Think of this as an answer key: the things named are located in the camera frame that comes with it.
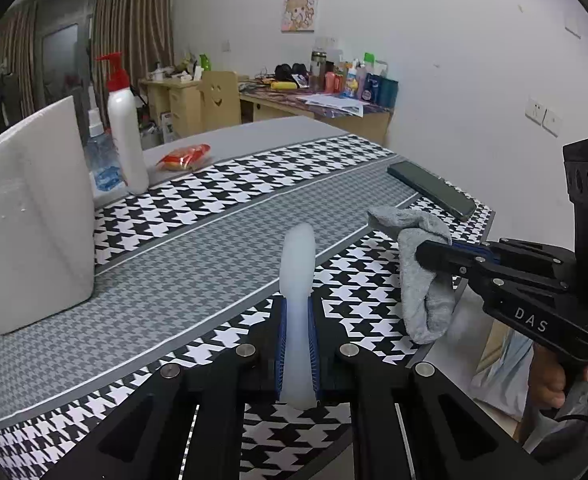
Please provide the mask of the person's right hand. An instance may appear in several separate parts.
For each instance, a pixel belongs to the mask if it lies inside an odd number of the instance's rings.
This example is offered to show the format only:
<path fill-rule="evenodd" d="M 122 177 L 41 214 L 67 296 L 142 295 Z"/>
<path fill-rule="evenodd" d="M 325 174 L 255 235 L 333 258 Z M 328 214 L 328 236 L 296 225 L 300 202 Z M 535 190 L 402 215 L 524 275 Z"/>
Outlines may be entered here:
<path fill-rule="evenodd" d="M 566 394 L 565 370 L 555 353 L 534 344 L 534 354 L 529 366 L 528 400 L 535 408 L 550 410 L 562 408 Z"/>

